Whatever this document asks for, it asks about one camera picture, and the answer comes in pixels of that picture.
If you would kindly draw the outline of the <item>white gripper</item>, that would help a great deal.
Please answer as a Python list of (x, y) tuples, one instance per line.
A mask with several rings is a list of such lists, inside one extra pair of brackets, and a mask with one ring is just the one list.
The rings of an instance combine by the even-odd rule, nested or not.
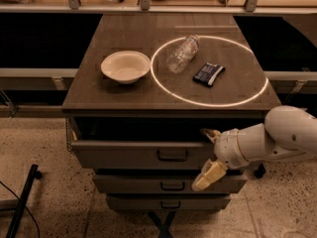
[(202, 128), (200, 132), (212, 143), (215, 142), (214, 154), (219, 161), (206, 161), (200, 174), (191, 185), (194, 191), (202, 191), (221, 179), (226, 174), (228, 168), (235, 170), (246, 167), (249, 164), (240, 151), (238, 129), (220, 133), (218, 130)]

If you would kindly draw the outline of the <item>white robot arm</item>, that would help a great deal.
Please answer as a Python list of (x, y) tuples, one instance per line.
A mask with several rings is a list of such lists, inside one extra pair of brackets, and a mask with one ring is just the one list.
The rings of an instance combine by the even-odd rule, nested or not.
[(317, 154), (317, 119), (293, 106), (271, 109), (263, 123), (225, 132), (203, 129), (213, 143), (215, 161), (208, 159), (191, 185), (202, 191), (221, 179), (227, 170), (259, 161), (303, 161)]

